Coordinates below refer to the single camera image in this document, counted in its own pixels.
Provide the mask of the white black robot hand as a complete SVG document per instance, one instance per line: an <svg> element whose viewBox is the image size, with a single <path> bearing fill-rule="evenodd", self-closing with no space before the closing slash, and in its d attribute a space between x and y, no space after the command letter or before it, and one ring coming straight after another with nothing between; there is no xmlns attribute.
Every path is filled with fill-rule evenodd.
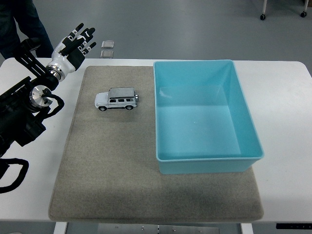
<svg viewBox="0 0 312 234"><path fill-rule="evenodd" d="M76 71L96 45L96 42L91 42L95 28L83 29L83 26L83 23L79 24L52 53L52 61L47 68L55 69L61 77Z"/></svg>

